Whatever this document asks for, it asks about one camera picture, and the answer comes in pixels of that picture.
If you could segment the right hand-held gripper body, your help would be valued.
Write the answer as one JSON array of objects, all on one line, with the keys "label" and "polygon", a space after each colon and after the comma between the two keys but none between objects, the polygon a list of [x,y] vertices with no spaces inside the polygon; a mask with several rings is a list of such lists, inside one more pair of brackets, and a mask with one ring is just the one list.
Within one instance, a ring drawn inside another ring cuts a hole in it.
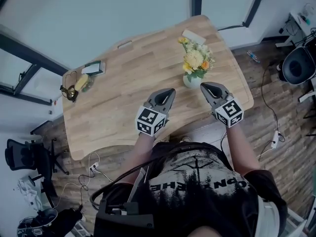
[{"label": "right hand-held gripper body", "polygon": [[217,120],[222,122],[227,128],[236,125],[244,118],[242,104],[232,94],[227,95],[225,100],[214,111]]}]

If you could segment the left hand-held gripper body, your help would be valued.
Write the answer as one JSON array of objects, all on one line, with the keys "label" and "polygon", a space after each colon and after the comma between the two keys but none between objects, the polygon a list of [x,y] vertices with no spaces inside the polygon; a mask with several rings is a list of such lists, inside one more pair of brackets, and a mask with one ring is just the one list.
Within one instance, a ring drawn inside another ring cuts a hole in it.
[{"label": "left hand-held gripper body", "polygon": [[165,127],[168,119],[167,100],[156,103],[153,99],[147,100],[137,112],[135,128],[147,135],[157,135]]}]

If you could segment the yellow flowers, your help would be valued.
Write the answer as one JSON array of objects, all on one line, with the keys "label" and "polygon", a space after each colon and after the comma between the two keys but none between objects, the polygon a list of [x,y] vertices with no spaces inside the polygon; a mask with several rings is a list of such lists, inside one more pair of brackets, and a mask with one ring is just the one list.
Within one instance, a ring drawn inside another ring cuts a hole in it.
[{"label": "yellow flowers", "polygon": [[180,37],[178,42],[185,50],[183,82],[187,88],[198,88],[207,72],[214,67],[213,52],[207,45],[199,44],[186,37]]}]

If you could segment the person's left forearm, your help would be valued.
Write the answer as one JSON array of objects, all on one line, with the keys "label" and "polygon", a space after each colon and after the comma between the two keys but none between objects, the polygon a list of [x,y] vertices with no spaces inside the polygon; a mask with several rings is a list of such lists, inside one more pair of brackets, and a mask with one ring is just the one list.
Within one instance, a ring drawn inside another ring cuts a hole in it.
[{"label": "person's left forearm", "polygon": [[120,171],[122,174],[149,161],[151,151],[154,146],[154,137],[141,133],[135,143],[131,152],[128,153],[127,158],[121,165]]}]

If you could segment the person's right forearm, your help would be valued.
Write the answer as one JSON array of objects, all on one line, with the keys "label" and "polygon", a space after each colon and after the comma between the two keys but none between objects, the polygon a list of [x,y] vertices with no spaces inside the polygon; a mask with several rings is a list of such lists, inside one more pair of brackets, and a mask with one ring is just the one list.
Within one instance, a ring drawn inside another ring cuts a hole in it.
[{"label": "person's right forearm", "polygon": [[240,125],[226,128],[226,132],[234,170],[244,176],[260,169],[259,161]]}]

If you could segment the wooden desk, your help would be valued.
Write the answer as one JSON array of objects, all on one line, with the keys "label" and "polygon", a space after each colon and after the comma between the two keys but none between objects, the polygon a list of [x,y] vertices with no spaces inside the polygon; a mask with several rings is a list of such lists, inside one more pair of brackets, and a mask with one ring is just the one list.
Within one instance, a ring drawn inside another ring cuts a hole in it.
[{"label": "wooden desk", "polygon": [[183,83],[185,51],[178,38],[189,30],[205,39],[215,64],[205,81],[223,84],[245,110],[254,100],[245,77],[220,33],[204,16],[194,16],[164,30],[123,40],[99,57],[106,70],[75,102],[63,99],[63,115],[72,159],[81,160],[96,150],[134,145],[138,138],[135,116],[149,95],[163,88],[176,90],[163,139],[183,126],[204,119],[210,105],[200,89]]}]

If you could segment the black glasses on desk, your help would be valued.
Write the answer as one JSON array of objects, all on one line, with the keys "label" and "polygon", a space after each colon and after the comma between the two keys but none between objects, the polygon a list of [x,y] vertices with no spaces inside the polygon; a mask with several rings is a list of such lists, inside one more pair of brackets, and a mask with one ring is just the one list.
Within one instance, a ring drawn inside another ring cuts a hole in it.
[{"label": "black glasses on desk", "polygon": [[78,81],[77,71],[67,73],[63,77],[63,82],[60,86],[62,96],[74,103],[77,99],[79,92],[75,89],[75,85]]}]

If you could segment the white side desk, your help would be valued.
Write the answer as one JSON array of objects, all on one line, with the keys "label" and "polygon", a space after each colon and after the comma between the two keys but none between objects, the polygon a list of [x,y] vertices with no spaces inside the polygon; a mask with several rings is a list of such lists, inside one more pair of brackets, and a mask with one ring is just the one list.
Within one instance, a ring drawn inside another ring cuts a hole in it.
[{"label": "white side desk", "polygon": [[301,12],[291,11],[284,25],[280,28],[279,34],[287,34],[284,42],[276,43],[276,48],[286,46],[302,46],[308,41],[316,38],[316,25],[312,25],[310,19]]}]

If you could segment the clear water bottle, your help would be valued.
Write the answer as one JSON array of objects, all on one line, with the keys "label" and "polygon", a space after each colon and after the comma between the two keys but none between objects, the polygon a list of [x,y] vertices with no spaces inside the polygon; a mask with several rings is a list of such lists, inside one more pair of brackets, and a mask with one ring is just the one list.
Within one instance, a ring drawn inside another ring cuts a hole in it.
[{"label": "clear water bottle", "polygon": [[247,51],[247,54],[249,57],[254,60],[256,63],[260,63],[260,60],[257,58],[257,56],[252,51]]}]

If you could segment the light wooden block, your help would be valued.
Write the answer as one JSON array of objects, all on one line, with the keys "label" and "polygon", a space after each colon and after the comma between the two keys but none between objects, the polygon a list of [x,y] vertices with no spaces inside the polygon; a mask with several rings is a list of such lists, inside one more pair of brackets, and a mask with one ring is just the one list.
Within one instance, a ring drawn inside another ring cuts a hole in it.
[{"label": "light wooden block", "polygon": [[203,45],[205,43],[205,41],[206,41],[205,38],[197,35],[196,33],[192,32],[192,31],[189,31],[189,30],[184,30],[183,33],[182,33],[182,36],[186,37],[189,40],[194,41],[194,42],[196,42],[197,44],[200,44],[200,45]]}]

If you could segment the green book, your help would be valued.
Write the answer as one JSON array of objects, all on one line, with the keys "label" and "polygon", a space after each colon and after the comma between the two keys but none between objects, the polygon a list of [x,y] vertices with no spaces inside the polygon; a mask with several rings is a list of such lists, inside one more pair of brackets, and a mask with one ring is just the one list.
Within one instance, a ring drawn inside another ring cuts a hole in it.
[{"label": "green book", "polygon": [[105,73],[105,70],[106,70],[106,63],[104,61],[94,61],[94,62],[85,64],[81,73],[87,74],[92,77],[92,76],[97,76],[97,75]]}]

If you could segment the person's black printed t-shirt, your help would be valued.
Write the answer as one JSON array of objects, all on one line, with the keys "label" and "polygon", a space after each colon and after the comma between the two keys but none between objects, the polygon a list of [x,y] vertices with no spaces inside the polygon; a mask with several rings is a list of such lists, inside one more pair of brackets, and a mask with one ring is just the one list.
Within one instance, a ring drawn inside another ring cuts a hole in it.
[{"label": "person's black printed t-shirt", "polygon": [[287,204],[269,171],[241,175],[207,143],[158,143],[153,157],[159,160],[135,199],[140,212],[153,215],[157,233],[181,237],[209,226],[222,237],[254,237],[260,198],[276,205],[284,230]]}]

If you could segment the black waist bag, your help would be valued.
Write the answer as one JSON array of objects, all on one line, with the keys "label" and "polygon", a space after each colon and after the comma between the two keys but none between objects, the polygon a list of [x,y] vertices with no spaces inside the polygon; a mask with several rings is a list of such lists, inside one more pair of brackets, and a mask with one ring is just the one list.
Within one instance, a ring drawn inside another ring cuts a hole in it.
[{"label": "black waist bag", "polygon": [[141,214],[137,202],[109,204],[102,199],[93,237],[149,237],[155,231],[152,214]]}]

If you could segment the black office chair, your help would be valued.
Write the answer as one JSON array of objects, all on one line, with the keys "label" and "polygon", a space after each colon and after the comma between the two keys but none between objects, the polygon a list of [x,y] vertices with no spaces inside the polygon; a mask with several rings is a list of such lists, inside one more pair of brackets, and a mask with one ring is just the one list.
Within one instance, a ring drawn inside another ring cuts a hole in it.
[{"label": "black office chair", "polygon": [[[22,144],[12,139],[7,140],[5,149],[5,160],[7,165],[12,171],[22,169],[37,170],[39,160],[36,158],[39,157],[40,154],[39,147],[40,143],[37,142],[25,142]],[[55,152],[55,155],[59,157],[61,156],[61,153]],[[64,174],[69,175],[69,171],[64,170],[59,162],[55,166],[55,169],[60,169]]]}]

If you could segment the white crumpled cloth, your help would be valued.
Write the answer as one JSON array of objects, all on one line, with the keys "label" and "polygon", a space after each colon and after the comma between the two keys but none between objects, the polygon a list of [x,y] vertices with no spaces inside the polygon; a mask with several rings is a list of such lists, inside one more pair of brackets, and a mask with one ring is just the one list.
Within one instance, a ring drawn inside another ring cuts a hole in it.
[{"label": "white crumpled cloth", "polygon": [[19,179],[17,189],[22,195],[25,202],[35,211],[42,210],[42,202],[38,189],[27,179]]}]

